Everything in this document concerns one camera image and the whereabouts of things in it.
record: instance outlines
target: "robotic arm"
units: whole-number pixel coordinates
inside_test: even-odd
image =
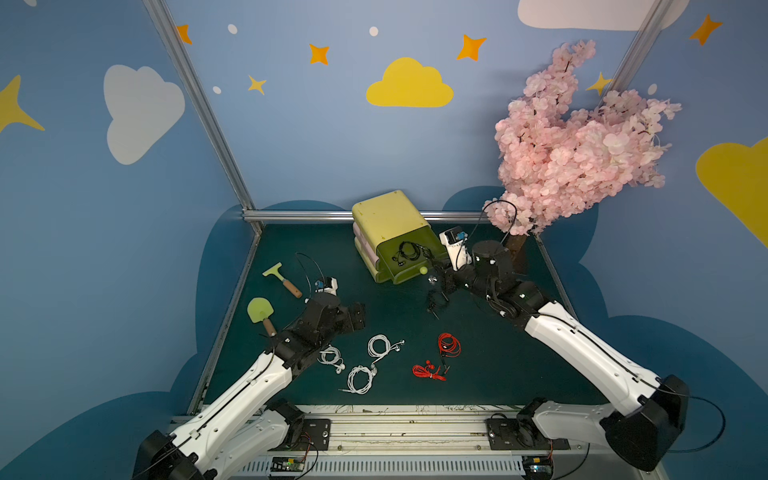
[[[578,439],[610,446],[635,468],[656,468],[684,429],[687,385],[676,376],[661,379],[632,362],[547,299],[533,282],[520,281],[509,251],[499,242],[477,242],[468,255],[462,234],[459,227],[441,234],[454,252],[450,264],[432,264],[443,293],[463,287],[484,298],[500,316],[573,365],[609,401],[573,406],[534,399],[518,413],[515,439],[526,447],[545,439]]]
[[[340,305],[319,291],[299,318],[226,392],[170,435],[155,431],[139,448],[131,480],[225,479],[252,457],[278,445],[293,445],[302,432],[303,414],[278,402],[246,428],[247,420],[280,390],[317,361],[337,334],[365,326],[365,309]]]

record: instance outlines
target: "cable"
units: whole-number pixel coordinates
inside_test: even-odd
[[[472,229],[472,232],[469,235],[464,237],[464,240],[462,240],[462,244],[458,246],[458,252],[456,253],[456,259],[455,259],[455,262],[453,262],[454,265],[456,265],[457,262],[458,262],[458,256],[462,252],[462,247],[464,247],[464,245],[466,245],[467,242],[469,242],[469,239],[472,238],[472,235],[475,234],[475,230],[478,229],[478,226],[480,225],[480,221],[482,220],[482,216],[485,213],[485,209],[490,207],[493,204],[510,204],[510,205],[512,205],[512,208],[515,209],[515,215],[512,217],[512,222],[509,224],[509,230],[507,230],[506,235],[504,235],[504,238],[502,238],[502,246],[504,246],[504,240],[506,240],[506,238],[509,235],[509,233],[512,232],[512,228],[515,226],[515,222],[518,220],[518,208],[515,206],[515,204],[513,204],[512,202],[507,201],[507,200],[493,200],[493,201],[489,202],[488,205],[485,205],[482,208],[482,210],[480,211],[480,216],[478,217],[478,221],[477,221],[477,223],[475,223],[475,228]]]
[[[413,253],[406,253],[402,248],[405,245],[410,245],[413,249]],[[424,247],[423,245],[419,245],[415,242],[409,242],[409,241],[403,241],[400,242],[400,246],[397,248],[396,254],[392,257],[392,260],[396,261],[399,266],[405,265],[405,262],[400,261],[400,257],[402,257],[404,260],[409,260],[411,262],[414,262],[419,259],[421,255],[424,255],[424,258],[427,260],[432,260],[435,258],[434,255],[432,255],[432,251]]]
[[[166,458],[168,458],[168,456],[169,456],[169,455],[173,454],[173,453],[174,453],[174,452],[176,452],[178,449],[180,449],[181,447],[183,447],[183,446],[184,446],[184,444],[185,444],[185,443],[187,443],[187,442],[189,442],[191,439],[192,439],[192,437],[187,437],[187,439],[186,439],[186,440],[184,440],[184,441],[183,441],[181,444],[179,444],[179,445],[178,445],[176,448],[174,448],[174,449],[171,449],[171,450],[170,450],[168,453],[166,453],[165,455],[163,455],[163,456],[161,456],[160,458],[158,458],[158,459],[157,459],[157,460],[156,460],[156,461],[155,461],[155,462],[154,462],[152,465],[149,465],[148,467],[146,467],[146,468],[145,468],[144,470],[142,470],[141,472],[138,472],[136,475],[132,476],[132,477],[131,477],[131,480],[136,480],[136,478],[139,478],[139,477],[141,477],[143,474],[145,474],[145,473],[149,472],[151,469],[155,468],[155,467],[156,467],[156,466],[157,466],[157,465],[158,465],[160,462],[162,462],[163,460],[165,460]]]
[[[571,329],[571,331],[574,331],[574,329],[575,329],[575,325],[571,325],[570,323],[566,322],[565,320],[563,320],[562,318],[560,318],[558,316],[550,315],[549,313],[541,313],[541,312],[536,312],[533,315],[548,316],[549,318],[553,318],[553,319],[556,319],[556,320],[559,320],[559,321],[563,322],[565,325],[568,326],[568,328]],[[717,411],[720,413],[721,425],[720,425],[720,431],[717,433],[717,435],[715,435],[715,437],[712,440],[707,442],[705,445],[702,445],[701,447],[696,447],[695,449],[667,450],[668,453],[694,453],[694,452],[700,452],[700,451],[702,451],[704,449],[708,449],[709,447],[714,445],[715,442],[720,440],[720,437],[723,436],[723,434],[725,433],[725,426],[726,426],[725,412],[723,412],[723,409],[720,408],[715,402],[712,402],[711,400],[705,399],[704,397],[693,396],[693,395],[685,395],[683,393],[677,393],[677,392],[671,392],[669,390],[663,390],[663,389],[660,389],[660,388],[658,388],[656,386],[651,385],[650,383],[646,382],[644,379],[640,378],[640,376],[637,373],[635,373],[632,370],[630,370],[629,368],[627,368],[622,362],[619,362],[618,360],[616,360],[610,353],[606,352],[605,349],[602,346],[600,346],[599,343],[595,342],[594,339],[592,339],[589,335],[584,333],[584,331],[579,329],[579,330],[576,330],[576,332],[580,333],[585,339],[587,339],[590,342],[592,342],[592,344],[594,344],[609,359],[613,360],[617,365],[619,365],[622,369],[624,369],[624,371],[626,371],[627,373],[632,375],[634,377],[635,381],[642,382],[645,385],[651,387],[652,389],[654,389],[654,390],[656,390],[658,392],[667,393],[667,394],[670,394],[670,395],[677,395],[677,396],[685,397],[685,398],[688,398],[688,399],[701,400],[702,402],[709,403],[710,405],[712,405],[714,408],[717,409]]]
[[[670,393],[671,395],[677,395],[677,396],[681,396],[681,397],[687,397],[689,399],[701,400],[702,402],[707,402],[710,405],[712,405],[714,408],[716,408],[717,411],[720,413],[720,421],[721,421],[721,423],[720,423],[720,431],[717,433],[717,435],[715,435],[715,438],[711,439],[709,442],[707,442],[706,444],[702,445],[701,447],[696,447],[695,449],[667,450],[667,453],[694,453],[694,452],[701,452],[702,450],[708,449],[709,447],[714,445],[715,442],[720,440],[720,437],[722,437],[723,434],[725,433],[725,425],[726,425],[725,412],[723,412],[723,409],[720,408],[715,402],[712,402],[711,400],[707,400],[707,399],[705,399],[703,397],[699,397],[699,396],[684,395],[682,393],[675,393],[675,392],[670,392],[668,390],[658,389],[657,387],[652,386],[650,383],[646,382],[643,379],[641,379],[640,381],[642,383],[650,386],[652,389],[658,390],[659,392]]]
[[[312,282],[310,282],[310,275],[306,272],[306,268],[304,268],[304,264],[301,263],[301,260],[299,260],[299,255],[301,255],[302,257],[306,257],[306,258],[312,260],[312,263],[314,263],[315,266],[317,267],[317,271],[320,272],[320,279],[323,281],[323,283],[325,283],[326,282],[326,276],[323,275],[323,269],[321,269],[320,265],[318,265],[317,262],[312,257],[307,255],[306,253],[294,252],[293,255],[296,257],[296,261],[299,262],[299,265],[301,266],[301,270],[304,270],[304,276],[306,277],[306,284],[310,286],[310,296],[312,296],[312,294],[314,293],[315,290],[312,288]]]
[[[584,462],[587,461],[587,457],[589,456],[589,447],[590,447],[590,444],[588,443],[587,444],[587,453],[584,454],[584,457],[581,459],[581,463],[578,464],[576,466],[576,468],[574,468],[570,472],[566,473],[565,475],[560,475],[559,477],[554,477],[552,480],[560,480],[561,478],[565,478],[565,477],[569,476],[571,473],[576,472],[578,469],[580,469],[581,466],[584,464]]]
[[[373,343],[376,340],[382,340],[384,342],[384,349],[385,349],[384,352],[379,353],[373,349]],[[397,342],[395,345],[390,345],[389,339],[386,337],[386,335],[377,335],[372,337],[371,340],[368,340],[368,354],[376,358],[376,360],[373,360],[373,363],[376,363],[382,358],[384,358],[385,356],[387,356],[387,354],[389,354],[389,352],[392,352],[393,350],[395,350],[396,352],[399,352],[400,346],[405,342],[406,341],[403,340],[401,342]]]
[[[309,443],[307,444],[307,451],[309,451],[310,445],[312,446],[313,449],[315,449],[315,461],[313,462],[313,464],[312,464],[312,466],[310,467],[309,470],[307,470],[303,474],[301,474],[298,477],[296,477],[295,480],[299,480],[299,478],[302,478],[304,475],[310,473],[315,468],[315,465],[317,465],[317,459],[320,457],[320,450],[318,450],[317,447],[315,446],[315,444],[312,442],[312,437],[310,437],[309,435],[307,435],[307,437],[309,437],[309,439],[310,439]]]
[[[238,396],[239,394],[241,394],[241,393],[242,393],[242,392],[243,392],[245,389],[247,389],[247,388],[248,388],[249,386],[251,386],[251,385],[255,385],[255,382],[256,382],[256,380],[257,380],[257,379],[258,379],[260,376],[262,376],[262,374],[264,374],[264,372],[266,372],[266,371],[269,369],[270,365],[272,365],[272,361],[274,361],[274,360],[275,360],[275,348],[277,348],[277,344],[276,344],[276,337],[274,337],[274,336],[271,336],[271,337],[269,337],[269,341],[270,341],[270,346],[272,347],[272,356],[270,357],[270,361],[269,361],[269,362],[266,364],[266,366],[264,367],[264,370],[262,370],[261,372],[259,372],[259,374],[258,374],[258,375],[254,376],[254,377],[251,379],[251,381],[250,381],[250,382],[246,383],[246,384],[243,386],[243,388],[241,388],[241,389],[240,389],[240,391],[238,391],[237,393],[235,393],[235,394],[232,396],[232,398],[230,398],[229,400],[227,400],[227,401],[226,401],[226,402],[225,402],[225,403],[224,403],[224,404],[221,406],[221,408],[219,408],[219,409],[218,409],[216,412],[214,412],[214,413],[213,413],[213,415],[211,415],[210,417],[208,417],[208,419],[206,419],[205,423],[203,423],[203,425],[202,425],[200,428],[198,428],[198,429],[197,429],[197,431],[198,431],[198,432],[199,432],[200,430],[204,429],[204,428],[206,427],[206,425],[208,425],[208,422],[210,422],[211,420],[213,420],[213,419],[214,419],[214,417],[215,417],[216,415],[218,415],[219,413],[221,413],[221,411],[222,411],[222,410],[224,410],[224,409],[225,409],[225,408],[226,408],[226,407],[227,407],[227,406],[228,406],[228,405],[229,405],[229,404],[230,404],[230,403],[231,403],[233,400],[235,400],[235,399],[237,398],[237,396]]]
[[[445,369],[443,375],[451,368],[445,364],[445,358],[454,359],[462,352],[462,344],[450,333],[441,333],[437,337],[437,350],[440,352],[440,362]]]
[[[326,355],[333,354],[333,360],[328,360]],[[328,348],[320,352],[320,363],[323,365],[333,365],[336,367],[336,373],[341,373],[346,368],[344,365],[344,359],[341,358],[341,352],[335,346],[328,345]]]
[[[413,366],[413,375],[418,376],[420,379],[435,379],[435,380],[442,380],[445,381],[445,377],[440,375],[440,368],[437,369],[437,372],[431,373],[429,370],[427,370],[426,367],[420,366],[420,365],[414,365]]]
[[[355,388],[355,375],[357,375],[358,372],[365,372],[368,374],[368,383],[366,383],[366,386],[362,387],[361,389]],[[352,371],[349,372],[349,376],[346,377],[346,386],[349,390],[341,390],[341,391],[349,392],[349,393],[357,393],[359,395],[365,395],[371,389],[371,385],[373,385],[373,377],[375,375],[376,375],[376,368],[374,368],[372,371],[367,366],[358,365],[355,368],[353,368]]]

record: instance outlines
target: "metal base plate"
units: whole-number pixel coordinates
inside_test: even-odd
[[[304,435],[305,433],[312,439],[312,447],[307,445],[308,440]],[[301,452],[307,449],[317,449],[321,452],[326,452],[328,450],[328,439],[330,436],[330,419],[304,419],[304,425],[302,425],[302,435],[299,437],[299,441],[295,445],[288,445],[285,447],[280,446],[275,450],[290,450]]]
[[[487,419],[485,427],[488,429],[488,441],[491,450],[549,450],[549,441],[544,439],[532,447],[522,445],[515,434],[518,431],[516,419]],[[570,450],[571,446],[566,439],[552,441],[554,450]]]

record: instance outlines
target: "white robot arm segment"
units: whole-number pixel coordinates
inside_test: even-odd
[[[655,388],[642,383],[641,379],[659,386],[656,373],[620,354],[568,315],[560,303],[547,303],[539,313],[541,315],[528,321],[525,331],[587,377],[622,415],[640,408],[638,398],[650,398],[655,392]]]
[[[174,445],[180,445],[179,450],[186,456],[196,454],[195,466],[205,472],[222,445],[290,381],[291,371],[283,367],[283,360],[262,353],[226,392],[174,430]]]

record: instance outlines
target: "vent grille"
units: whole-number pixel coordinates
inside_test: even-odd
[[[270,473],[272,457],[259,457],[249,462],[234,478],[266,477]],[[509,457],[478,458],[456,456],[436,458],[422,456],[392,457],[364,456],[356,458],[322,458],[307,476],[414,476],[414,475],[522,475],[522,458],[518,455]],[[274,472],[272,476],[291,476],[292,472]]]

